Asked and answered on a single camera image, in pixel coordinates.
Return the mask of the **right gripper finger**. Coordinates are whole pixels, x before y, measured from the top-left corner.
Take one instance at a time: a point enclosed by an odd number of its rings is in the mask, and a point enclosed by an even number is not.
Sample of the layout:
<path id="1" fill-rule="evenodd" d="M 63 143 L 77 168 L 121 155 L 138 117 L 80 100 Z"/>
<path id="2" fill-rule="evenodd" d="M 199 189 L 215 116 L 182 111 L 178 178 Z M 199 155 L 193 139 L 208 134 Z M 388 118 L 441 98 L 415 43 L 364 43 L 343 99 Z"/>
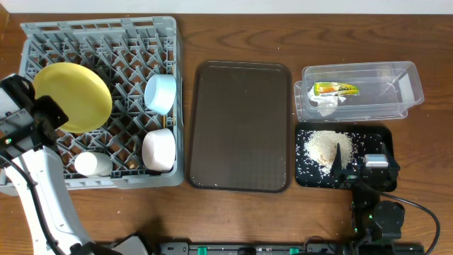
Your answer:
<path id="1" fill-rule="evenodd" d="M 386 157 L 386 161 L 387 161 L 388 165 L 392 165 L 394 158 L 391 155 L 390 151 L 388 150 L 388 148 L 384 142 L 381 143 L 381 152 Z"/>
<path id="2" fill-rule="evenodd" d="M 332 172 L 340 172 L 342 170 L 342 157 L 341 157 L 341 149 L 340 144 L 338 143 L 336 146 L 336 155 L 333 160 L 332 164 Z"/>

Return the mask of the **rice and food scraps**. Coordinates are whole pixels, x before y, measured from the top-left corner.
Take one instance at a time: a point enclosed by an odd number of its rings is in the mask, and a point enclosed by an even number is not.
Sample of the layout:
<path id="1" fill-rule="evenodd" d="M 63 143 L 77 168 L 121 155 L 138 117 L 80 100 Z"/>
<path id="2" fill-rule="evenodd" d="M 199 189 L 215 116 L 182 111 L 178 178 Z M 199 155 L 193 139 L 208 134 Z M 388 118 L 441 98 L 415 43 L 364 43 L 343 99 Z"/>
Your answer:
<path id="1" fill-rule="evenodd" d="M 333 130 L 298 130 L 295 138 L 296 181 L 312 188 L 339 188 L 331 177 L 338 143 L 343 169 L 349 169 L 362 163 L 366 154 L 379 154 L 383 142 L 378 134 Z"/>

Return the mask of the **yellow round plate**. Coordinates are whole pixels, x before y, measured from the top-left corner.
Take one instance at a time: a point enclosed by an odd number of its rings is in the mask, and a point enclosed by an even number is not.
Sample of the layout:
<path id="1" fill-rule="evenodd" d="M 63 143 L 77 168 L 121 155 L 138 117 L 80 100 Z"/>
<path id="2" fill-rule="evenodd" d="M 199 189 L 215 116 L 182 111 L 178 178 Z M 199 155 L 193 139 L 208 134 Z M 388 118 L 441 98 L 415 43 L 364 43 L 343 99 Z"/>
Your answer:
<path id="1" fill-rule="evenodd" d="M 68 121 L 60 128 L 67 132 L 91 132 L 106 123 L 113 108 L 105 82 L 90 69 L 70 62 L 51 64 L 35 76 L 36 96 L 50 96 Z"/>

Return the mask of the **white paper napkin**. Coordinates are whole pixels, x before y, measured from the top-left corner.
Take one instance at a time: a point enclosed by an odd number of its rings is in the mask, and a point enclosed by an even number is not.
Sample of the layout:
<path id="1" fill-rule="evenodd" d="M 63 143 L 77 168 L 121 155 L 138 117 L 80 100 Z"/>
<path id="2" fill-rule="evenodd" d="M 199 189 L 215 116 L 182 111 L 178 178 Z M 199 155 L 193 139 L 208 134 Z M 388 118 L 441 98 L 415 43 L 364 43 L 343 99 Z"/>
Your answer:
<path id="1" fill-rule="evenodd" d="M 346 100 L 344 96 L 316 96 L 313 89 L 308 92 L 308 97 L 311 103 L 316 103 L 316 109 L 323 117 L 334 113 L 338 104 Z"/>

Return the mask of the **white plastic cup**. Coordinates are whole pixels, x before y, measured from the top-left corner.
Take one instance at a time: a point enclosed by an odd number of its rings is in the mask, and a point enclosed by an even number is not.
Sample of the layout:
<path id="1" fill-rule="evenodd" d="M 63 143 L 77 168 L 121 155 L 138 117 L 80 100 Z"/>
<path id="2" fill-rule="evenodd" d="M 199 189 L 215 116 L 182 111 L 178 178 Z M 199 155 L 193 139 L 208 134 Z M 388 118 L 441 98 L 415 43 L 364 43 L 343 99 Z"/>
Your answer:
<path id="1" fill-rule="evenodd" d="M 113 162 L 107 154 L 82 152 L 75 158 L 74 167 L 87 177 L 108 176 L 113 170 Z"/>

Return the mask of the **green orange snack wrapper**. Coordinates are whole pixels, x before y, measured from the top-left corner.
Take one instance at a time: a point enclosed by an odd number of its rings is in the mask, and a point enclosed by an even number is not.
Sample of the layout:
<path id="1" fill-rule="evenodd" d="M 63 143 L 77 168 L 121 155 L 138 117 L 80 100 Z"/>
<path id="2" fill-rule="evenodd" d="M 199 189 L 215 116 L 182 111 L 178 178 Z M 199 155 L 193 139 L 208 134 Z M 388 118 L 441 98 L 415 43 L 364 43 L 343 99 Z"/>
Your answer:
<path id="1" fill-rule="evenodd" d="M 314 94 L 316 96 L 358 96 L 360 90 L 352 84 L 340 82 L 316 82 Z"/>

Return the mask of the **light blue bowl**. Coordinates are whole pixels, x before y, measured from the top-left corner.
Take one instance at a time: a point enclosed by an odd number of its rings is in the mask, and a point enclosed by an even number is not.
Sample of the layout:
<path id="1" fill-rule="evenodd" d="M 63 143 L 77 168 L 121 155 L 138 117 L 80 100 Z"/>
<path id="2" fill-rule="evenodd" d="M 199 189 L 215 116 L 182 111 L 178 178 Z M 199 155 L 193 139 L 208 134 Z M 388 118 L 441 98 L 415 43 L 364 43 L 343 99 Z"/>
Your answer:
<path id="1" fill-rule="evenodd" d="M 159 115 L 166 115 L 176 97 L 176 79 L 171 74 L 155 74 L 144 90 L 145 106 Z"/>

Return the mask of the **pink round bowl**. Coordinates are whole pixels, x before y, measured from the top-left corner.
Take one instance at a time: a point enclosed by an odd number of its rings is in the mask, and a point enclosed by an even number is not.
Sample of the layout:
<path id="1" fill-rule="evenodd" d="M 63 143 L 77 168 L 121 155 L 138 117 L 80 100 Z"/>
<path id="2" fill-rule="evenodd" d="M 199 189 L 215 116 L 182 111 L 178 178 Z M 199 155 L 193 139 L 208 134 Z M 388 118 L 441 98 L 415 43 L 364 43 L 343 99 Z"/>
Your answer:
<path id="1" fill-rule="evenodd" d="M 148 132 L 142 144 L 142 159 L 147 169 L 168 172 L 176 159 L 176 141 L 168 128 Z"/>

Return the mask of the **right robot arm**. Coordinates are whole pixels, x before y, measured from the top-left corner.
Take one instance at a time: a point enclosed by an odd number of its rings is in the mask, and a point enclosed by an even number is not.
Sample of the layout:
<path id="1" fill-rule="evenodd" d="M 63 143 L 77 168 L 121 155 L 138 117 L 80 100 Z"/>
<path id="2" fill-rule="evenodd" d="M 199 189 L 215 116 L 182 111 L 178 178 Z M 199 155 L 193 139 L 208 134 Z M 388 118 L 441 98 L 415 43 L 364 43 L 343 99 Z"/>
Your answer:
<path id="1" fill-rule="evenodd" d="M 331 176 L 341 189 L 352 191 L 352 226 L 355 237 L 335 248 L 335 254 L 395 254 L 393 241 L 401 238 L 405 209 L 402 204 L 382 200 L 395 189 L 401 167 L 385 144 L 379 154 L 366 154 L 352 170 L 342 168 L 340 146 L 331 167 Z"/>

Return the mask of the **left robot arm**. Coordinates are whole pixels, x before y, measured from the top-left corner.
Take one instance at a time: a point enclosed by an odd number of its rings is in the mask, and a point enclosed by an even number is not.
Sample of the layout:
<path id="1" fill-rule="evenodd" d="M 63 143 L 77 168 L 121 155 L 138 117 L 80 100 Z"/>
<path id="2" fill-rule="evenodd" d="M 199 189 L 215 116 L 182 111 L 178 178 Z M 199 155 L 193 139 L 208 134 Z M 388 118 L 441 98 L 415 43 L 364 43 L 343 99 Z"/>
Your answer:
<path id="1" fill-rule="evenodd" d="M 92 242 L 63 176 L 57 128 L 67 115 L 17 74 L 1 80 L 1 168 L 21 199 L 36 254 L 86 254 Z"/>

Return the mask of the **clear plastic waste bin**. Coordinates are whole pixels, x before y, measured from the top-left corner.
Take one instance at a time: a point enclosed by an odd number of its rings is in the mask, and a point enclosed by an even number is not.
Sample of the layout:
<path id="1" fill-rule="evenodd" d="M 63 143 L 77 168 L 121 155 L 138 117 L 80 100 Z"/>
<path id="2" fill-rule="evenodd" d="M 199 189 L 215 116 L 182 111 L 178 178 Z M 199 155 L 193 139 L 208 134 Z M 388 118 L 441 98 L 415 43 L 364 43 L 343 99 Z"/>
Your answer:
<path id="1" fill-rule="evenodd" d="M 360 93 L 344 96 L 336 111 L 323 117 L 308 92 L 316 82 L 332 81 L 355 85 Z M 357 122 L 405 118 L 425 97 L 415 64 L 397 61 L 305 67 L 294 85 L 294 100 L 300 122 Z"/>

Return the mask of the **black plastic tray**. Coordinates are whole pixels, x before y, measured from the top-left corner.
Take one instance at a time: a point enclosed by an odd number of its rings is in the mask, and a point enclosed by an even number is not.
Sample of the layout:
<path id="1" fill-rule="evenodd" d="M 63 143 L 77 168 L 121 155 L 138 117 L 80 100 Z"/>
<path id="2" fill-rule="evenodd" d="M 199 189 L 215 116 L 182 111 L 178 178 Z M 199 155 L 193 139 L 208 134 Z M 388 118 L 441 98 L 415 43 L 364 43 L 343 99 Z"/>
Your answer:
<path id="1" fill-rule="evenodd" d="M 321 166 L 311 160 L 303 146 L 315 132 L 334 131 L 352 139 L 352 162 L 333 173 L 321 173 Z M 383 154 L 388 166 L 365 168 L 365 156 Z M 296 181 L 300 186 L 312 188 L 351 189 L 363 181 L 381 192 L 392 192 L 397 187 L 401 167 L 394 159 L 391 132 L 381 125 L 351 125 L 345 123 L 300 123 L 296 130 Z"/>

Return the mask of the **grey plastic dish rack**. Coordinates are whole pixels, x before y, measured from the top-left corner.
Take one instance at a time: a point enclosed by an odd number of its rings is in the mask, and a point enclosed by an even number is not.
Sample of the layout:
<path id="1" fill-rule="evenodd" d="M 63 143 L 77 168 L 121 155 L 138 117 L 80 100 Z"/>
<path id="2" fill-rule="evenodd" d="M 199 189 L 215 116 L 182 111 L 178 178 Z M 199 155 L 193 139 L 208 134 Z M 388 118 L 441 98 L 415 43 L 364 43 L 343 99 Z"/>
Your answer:
<path id="1" fill-rule="evenodd" d="M 113 109 L 107 122 L 84 134 L 60 131 L 57 146 L 69 190 L 94 188 L 154 188 L 177 186 L 184 175 L 183 90 L 176 89 L 166 114 L 176 141 L 176 160 L 166 173 L 147 169 L 142 161 L 145 135 L 163 127 L 163 116 L 144 103 L 147 81 L 171 74 L 178 83 L 183 41 L 170 16 L 85 21 L 24 23 L 26 34 L 19 73 L 34 79 L 47 65 L 72 62 L 94 71 L 110 90 Z M 113 162 L 108 176 L 85 177 L 74 161 L 81 152 L 102 152 Z"/>

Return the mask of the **dark brown serving tray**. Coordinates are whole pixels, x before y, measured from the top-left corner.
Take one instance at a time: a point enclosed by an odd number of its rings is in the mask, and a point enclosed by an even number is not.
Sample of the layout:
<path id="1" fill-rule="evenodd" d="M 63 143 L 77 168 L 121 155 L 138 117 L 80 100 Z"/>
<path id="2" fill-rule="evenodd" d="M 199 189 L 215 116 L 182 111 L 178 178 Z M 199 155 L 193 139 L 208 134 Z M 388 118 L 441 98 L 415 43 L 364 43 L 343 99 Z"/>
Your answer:
<path id="1" fill-rule="evenodd" d="M 195 188 L 281 193 L 291 183 L 291 73 L 206 61 L 196 72 L 186 178 Z"/>

